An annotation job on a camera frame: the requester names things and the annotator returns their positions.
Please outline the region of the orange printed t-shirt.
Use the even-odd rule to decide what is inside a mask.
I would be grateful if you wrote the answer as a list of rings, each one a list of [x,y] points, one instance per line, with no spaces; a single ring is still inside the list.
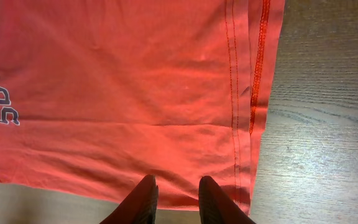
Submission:
[[[248,212],[283,0],[0,0],[0,183]]]

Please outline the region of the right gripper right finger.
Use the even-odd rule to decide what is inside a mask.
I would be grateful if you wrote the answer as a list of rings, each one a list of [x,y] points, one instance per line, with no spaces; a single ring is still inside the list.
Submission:
[[[211,176],[201,178],[198,197],[202,224],[255,224]]]

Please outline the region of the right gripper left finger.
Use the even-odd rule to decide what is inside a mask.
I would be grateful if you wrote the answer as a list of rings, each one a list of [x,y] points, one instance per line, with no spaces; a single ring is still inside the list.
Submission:
[[[157,203],[155,176],[146,175],[100,224],[154,224]]]

